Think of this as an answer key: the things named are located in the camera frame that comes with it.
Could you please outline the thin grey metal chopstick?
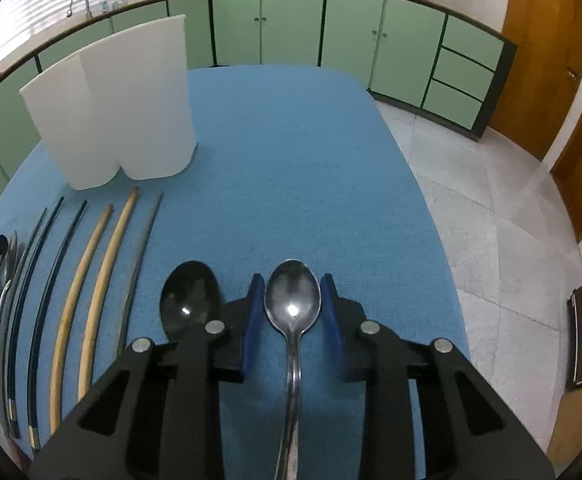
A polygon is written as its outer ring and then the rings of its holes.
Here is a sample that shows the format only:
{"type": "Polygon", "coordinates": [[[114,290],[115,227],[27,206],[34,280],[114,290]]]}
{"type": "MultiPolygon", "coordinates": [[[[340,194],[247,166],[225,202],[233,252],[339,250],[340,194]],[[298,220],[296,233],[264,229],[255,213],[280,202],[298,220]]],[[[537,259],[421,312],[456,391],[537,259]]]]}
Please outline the thin grey metal chopstick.
{"type": "Polygon", "coordinates": [[[2,400],[4,408],[4,430],[6,430],[6,436],[8,438],[12,437],[12,431],[10,429],[10,419],[9,419],[9,408],[8,408],[8,395],[6,394],[6,387],[9,385],[9,356],[11,352],[11,334],[13,332],[14,324],[14,310],[16,304],[16,295],[18,294],[18,284],[20,284],[20,279],[23,273],[23,269],[26,263],[26,259],[30,252],[30,248],[33,245],[35,238],[40,230],[44,217],[46,217],[48,209],[44,208],[30,233],[30,237],[27,242],[23,245],[22,252],[18,255],[18,265],[16,266],[10,289],[10,296],[8,297],[8,325],[6,326],[6,343],[4,344],[4,355],[2,364],[2,400]]]}

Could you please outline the black chopstick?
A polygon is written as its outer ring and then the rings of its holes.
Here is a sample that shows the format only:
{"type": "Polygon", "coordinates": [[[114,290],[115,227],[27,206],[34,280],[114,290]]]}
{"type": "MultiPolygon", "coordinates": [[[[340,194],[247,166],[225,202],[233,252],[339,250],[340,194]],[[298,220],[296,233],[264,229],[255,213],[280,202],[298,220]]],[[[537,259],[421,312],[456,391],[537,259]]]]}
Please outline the black chopstick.
{"type": "Polygon", "coordinates": [[[18,368],[18,338],[20,338],[22,317],[37,261],[63,203],[64,196],[61,195],[44,226],[34,233],[33,240],[29,244],[27,257],[24,259],[25,266],[20,286],[18,286],[18,296],[16,297],[8,345],[8,357],[6,358],[6,377],[4,378],[4,385],[6,386],[6,423],[8,424],[9,436],[14,439],[21,437],[20,426],[18,426],[18,407],[16,406],[16,369],[18,368]]]}
{"type": "Polygon", "coordinates": [[[83,200],[76,214],[70,222],[68,229],[63,237],[62,243],[56,252],[56,257],[54,257],[52,266],[48,273],[46,283],[44,283],[44,290],[42,291],[42,296],[38,311],[36,314],[36,320],[34,325],[32,344],[30,345],[28,364],[27,364],[27,439],[30,448],[34,455],[36,455],[41,450],[40,440],[39,440],[39,426],[38,426],[38,410],[37,410],[37,375],[39,366],[39,352],[41,348],[42,334],[44,333],[44,323],[46,323],[48,308],[50,300],[53,294],[54,285],[56,285],[56,279],[58,278],[63,260],[65,258],[68,246],[75,234],[78,223],[82,219],[82,215],[87,207],[88,200],[83,200]]]}

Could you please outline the light wooden chopstick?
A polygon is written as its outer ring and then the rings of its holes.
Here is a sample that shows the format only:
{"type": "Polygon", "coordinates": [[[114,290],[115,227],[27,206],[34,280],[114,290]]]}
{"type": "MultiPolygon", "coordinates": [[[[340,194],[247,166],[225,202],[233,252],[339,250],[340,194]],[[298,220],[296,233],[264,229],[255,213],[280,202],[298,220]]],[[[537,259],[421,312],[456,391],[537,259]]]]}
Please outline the light wooden chopstick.
{"type": "Polygon", "coordinates": [[[80,352],[77,384],[78,401],[82,400],[91,386],[94,355],[96,354],[99,325],[106,293],[108,292],[108,283],[110,283],[115,260],[120,250],[120,244],[122,244],[129,219],[134,210],[134,205],[136,205],[138,200],[138,195],[139,190],[137,186],[134,186],[127,197],[120,217],[118,217],[111,240],[108,242],[96,283],[94,283],[84,338],[82,338],[82,352],[80,352]]]}
{"type": "Polygon", "coordinates": [[[82,252],[82,258],[79,260],[72,284],[70,284],[64,302],[58,333],[56,333],[56,343],[54,344],[53,349],[49,382],[49,428],[52,434],[56,432],[62,420],[62,390],[65,356],[68,340],[70,339],[70,331],[72,330],[77,301],[80,292],[82,291],[82,284],[84,284],[91,260],[96,252],[103,232],[108,225],[108,220],[110,220],[112,212],[113,206],[111,204],[106,205],[103,209],[102,214],[89,237],[88,243],[82,252]]]}

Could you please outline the black plastic spoon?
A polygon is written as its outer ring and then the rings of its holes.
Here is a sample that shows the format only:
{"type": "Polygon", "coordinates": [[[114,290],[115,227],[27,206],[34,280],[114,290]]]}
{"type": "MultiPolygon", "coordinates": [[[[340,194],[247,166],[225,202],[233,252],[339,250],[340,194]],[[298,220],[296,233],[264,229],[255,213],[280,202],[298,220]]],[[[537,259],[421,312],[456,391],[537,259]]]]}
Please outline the black plastic spoon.
{"type": "Polygon", "coordinates": [[[161,291],[160,318],[167,340],[181,339],[193,327],[215,318],[223,302],[217,278],[206,263],[180,263],[161,291]]]}

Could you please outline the silver metal spoon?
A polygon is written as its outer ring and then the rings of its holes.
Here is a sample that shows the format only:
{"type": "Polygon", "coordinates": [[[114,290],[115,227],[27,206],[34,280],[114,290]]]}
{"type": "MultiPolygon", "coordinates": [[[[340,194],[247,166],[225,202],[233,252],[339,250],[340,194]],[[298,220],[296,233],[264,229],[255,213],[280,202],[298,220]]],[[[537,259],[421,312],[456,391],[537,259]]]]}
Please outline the silver metal spoon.
{"type": "Polygon", "coordinates": [[[265,313],[271,326],[285,338],[285,421],[279,442],[276,479],[296,479],[299,471],[301,404],[300,342],[316,323],[321,292],[315,274],[302,261],[288,259],[276,266],[265,288],[265,313]]]}

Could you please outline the green lower kitchen cabinets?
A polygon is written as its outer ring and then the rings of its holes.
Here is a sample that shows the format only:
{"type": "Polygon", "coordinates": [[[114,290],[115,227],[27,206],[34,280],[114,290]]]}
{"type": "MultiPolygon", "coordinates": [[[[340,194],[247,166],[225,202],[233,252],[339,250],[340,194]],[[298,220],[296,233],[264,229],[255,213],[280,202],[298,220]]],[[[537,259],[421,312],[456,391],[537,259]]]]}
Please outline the green lower kitchen cabinets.
{"type": "Polygon", "coordinates": [[[90,18],[0,73],[0,195],[37,131],[18,96],[52,64],[132,26],[181,15],[193,68],[300,64],[355,76],[376,98],[478,140],[516,45],[420,0],[144,0],[90,18]]]}

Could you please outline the white plastic utensil holder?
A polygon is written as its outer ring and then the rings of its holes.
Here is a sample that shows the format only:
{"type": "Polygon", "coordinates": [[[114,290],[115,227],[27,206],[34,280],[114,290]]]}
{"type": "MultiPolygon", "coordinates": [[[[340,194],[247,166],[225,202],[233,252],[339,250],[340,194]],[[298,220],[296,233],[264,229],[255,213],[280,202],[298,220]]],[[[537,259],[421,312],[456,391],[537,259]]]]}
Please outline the white plastic utensil holder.
{"type": "Polygon", "coordinates": [[[75,190],[179,174],[197,139],[188,96],[185,17],[161,18],[67,55],[18,92],[75,190]]]}

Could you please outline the chrome sink faucet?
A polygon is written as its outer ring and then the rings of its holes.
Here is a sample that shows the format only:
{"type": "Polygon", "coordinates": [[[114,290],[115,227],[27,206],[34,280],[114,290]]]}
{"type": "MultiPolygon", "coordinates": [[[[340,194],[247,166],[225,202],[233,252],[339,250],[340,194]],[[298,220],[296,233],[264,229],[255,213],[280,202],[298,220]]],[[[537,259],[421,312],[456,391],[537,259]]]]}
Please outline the chrome sink faucet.
{"type": "MultiPolygon", "coordinates": [[[[84,3],[85,18],[87,18],[87,20],[91,20],[93,18],[93,14],[90,9],[90,0],[82,0],[82,3],[84,3]]],[[[68,4],[68,9],[66,11],[66,16],[68,18],[71,18],[74,15],[76,6],[77,0],[70,0],[70,3],[68,4]]]]}

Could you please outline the blue tablecloth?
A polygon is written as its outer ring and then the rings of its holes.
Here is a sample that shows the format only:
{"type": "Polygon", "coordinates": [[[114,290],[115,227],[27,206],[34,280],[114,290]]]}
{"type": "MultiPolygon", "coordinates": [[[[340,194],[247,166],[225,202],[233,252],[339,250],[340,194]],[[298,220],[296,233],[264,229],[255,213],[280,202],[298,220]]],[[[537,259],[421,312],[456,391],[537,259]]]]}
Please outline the blue tablecloth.
{"type": "MultiPolygon", "coordinates": [[[[418,182],[375,101],[348,74],[295,65],[192,70],[189,100],[198,146],[174,177],[136,183],[119,172],[76,192],[38,143],[0,196],[0,234],[29,237],[44,208],[64,203],[40,253],[23,309],[16,355],[16,412],[27,442],[27,364],[36,314],[56,252],[77,209],[87,208],[68,246],[44,321],[37,379],[42,445],[50,438],[49,378],[64,302],[104,207],[113,218],[97,247],[75,310],[63,384],[63,416],[77,376],[94,282],[131,188],[139,198],[123,236],[101,314],[93,382],[111,365],[120,307],[137,244],[157,195],[163,200],[144,253],[128,342],[165,342],[159,301],[178,264],[205,262],[227,301],[252,275],[268,280],[285,259],[317,278],[331,273],[340,295],[367,316],[423,344],[451,339],[468,351],[448,259],[418,182]]],[[[300,479],[357,479],[364,385],[335,377],[322,315],[301,340],[300,479]]],[[[272,479],[285,408],[285,341],[264,318],[251,374],[221,385],[227,479],[272,479]]]]}

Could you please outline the wooden door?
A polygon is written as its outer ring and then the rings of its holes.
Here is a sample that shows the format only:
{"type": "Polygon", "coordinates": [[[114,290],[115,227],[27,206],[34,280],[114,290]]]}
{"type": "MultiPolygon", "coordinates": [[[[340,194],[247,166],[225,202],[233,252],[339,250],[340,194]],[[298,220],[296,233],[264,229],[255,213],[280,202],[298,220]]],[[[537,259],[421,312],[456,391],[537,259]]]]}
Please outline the wooden door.
{"type": "Polygon", "coordinates": [[[582,0],[508,0],[504,36],[518,47],[490,120],[549,171],[582,240],[582,0]]]}

